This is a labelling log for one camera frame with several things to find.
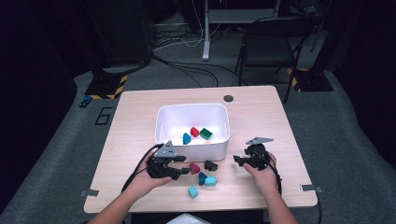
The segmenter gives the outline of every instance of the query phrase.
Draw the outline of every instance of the person's right hand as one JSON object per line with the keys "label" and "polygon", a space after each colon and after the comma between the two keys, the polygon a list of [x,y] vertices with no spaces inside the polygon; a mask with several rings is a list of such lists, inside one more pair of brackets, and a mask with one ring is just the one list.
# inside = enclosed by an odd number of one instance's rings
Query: person's right hand
{"label": "person's right hand", "polygon": [[[270,161],[270,164],[275,167],[275,156],[271,152],[268,152],[268,154],[272,159]],[[258,169],[253,168],[247,163],[244,163],[243,166],[254,177],[256,185],[259,187],[260,191],[264,196],[268,191],[273,191],[274,189],[277,191],[276,175],[270,167],[259,171]]]}

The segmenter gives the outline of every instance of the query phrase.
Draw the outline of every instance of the toy block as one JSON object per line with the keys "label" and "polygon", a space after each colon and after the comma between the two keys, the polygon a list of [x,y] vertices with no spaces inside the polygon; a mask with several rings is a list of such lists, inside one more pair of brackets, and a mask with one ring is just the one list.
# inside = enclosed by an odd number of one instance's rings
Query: toy block
{"label": "toy block", "polygon": [[212,175],[208,176],[205,180],[205,186],[215,186],[217,183],[218,180]]}
{"label": "toy block", "polygon": [[198,191],[194,186],[189,186],[189,194],[192,198],[196,198],[198,196]]}
{"label": "toy block", "polygon": [[190,171],[192,175],[196,175],[201,171],[201,168],[195,163],[190,163]]}
{"label": "toy block", "polygon": [[208,131],[206,128],[203,128],[200,132],[199,135],[201,135],[201,137],[203,137],[204,139],[209,139],[210,136],[212,135],[212,132]]}
{"label": "toy block", "polygon": [[212,161],[205,161],[205,169],[208,171],[217,171],[218,165]]}
{"label": "toy block", "polygon": [[187,145],[191,141],[191,136],[189,136],[187,133],[183,134],[183,145]]}
{"label": "toy block", "polygon": [[192,136],[194,136],[194,137],[198,137],[199,131],[198,131],[198,129],[192,127],[192,128],[190,129],[190,134],[191,134]]}
{"label": "toy block", "polygon": [[200,173],[198,174],[198,176],[199,176],[198,184],[199,184],[200,186],[204,185],[204,184],[205,184],[205,181],[206,181],[206,179],[207,179],[207,175],[205,175],[204,173],[200,172]]}

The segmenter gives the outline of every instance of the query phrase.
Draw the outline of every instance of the white plastic container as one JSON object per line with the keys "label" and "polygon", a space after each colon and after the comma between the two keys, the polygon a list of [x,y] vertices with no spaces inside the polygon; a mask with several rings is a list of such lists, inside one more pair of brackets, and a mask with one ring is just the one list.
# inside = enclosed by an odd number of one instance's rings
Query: white plastic container
{"label": "white plastic container", "polygon": [[[191,135],[191,128],[206,128],[212,135],[206,140]],[[183,144],[183,134],[191,141]],[[227,109],[222,104],[166,105],[160,108],[155,127],[157,144],[172,141],[177,155],[190,161],[221,161],[225,158],[230,139]]]}

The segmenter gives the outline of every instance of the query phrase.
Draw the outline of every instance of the hand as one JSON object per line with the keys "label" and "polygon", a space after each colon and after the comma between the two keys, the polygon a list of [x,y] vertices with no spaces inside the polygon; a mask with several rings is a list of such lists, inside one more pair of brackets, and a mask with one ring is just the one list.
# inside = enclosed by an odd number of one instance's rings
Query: hand
{"label": "hand", "polygon": [[[275,167],[276,165],[275,156],[271,152],[268,152],[268,154],[272,159],[270,161],[270,164]],[[270,167],[267,167],[259,171],[247,163],[244,163],[243,166],[254,177],[256,185],[259,187],[260,191],[264,196],[268,191],[272,191],[273,189],[277,191],[276,175],[274,174],[274,171]]]}
{"label": "hand", "polygon": [[139,169],[137,170],[137,175],[134,177],[134,180],[129,184],[128,188],[125,190],[127,192],[131,192],[136,199],[140,199],[148,194],[153,189],[168,184],[172,181],[171,177],[164,177],[164,178],[151,178],[149,173],[144,170],[147,168],[147,161],[151,157],[154,152],[151,152],[147,155],[147,157],[143,160],[142,164],[140,165]]}

